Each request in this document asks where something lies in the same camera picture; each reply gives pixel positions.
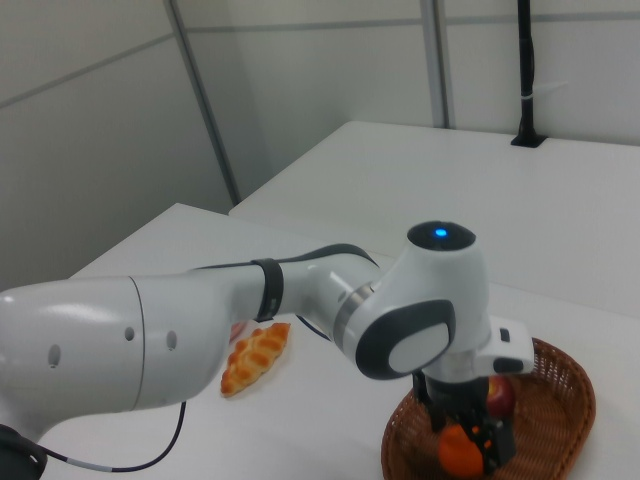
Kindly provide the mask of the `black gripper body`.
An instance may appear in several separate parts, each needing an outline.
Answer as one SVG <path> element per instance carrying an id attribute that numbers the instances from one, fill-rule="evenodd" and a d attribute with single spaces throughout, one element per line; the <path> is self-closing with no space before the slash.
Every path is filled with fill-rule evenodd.
<path id="1" fill-rule="evenodd" d="M 488 377 L 446 383 L 427 377 L 423 372 L 414 372 L 412 381 L 414 398 L 424 406 L 433 431 L 443 430 L 448 418 L 467 429 L 482 427 L 489 418 L 486 406 Z"/>

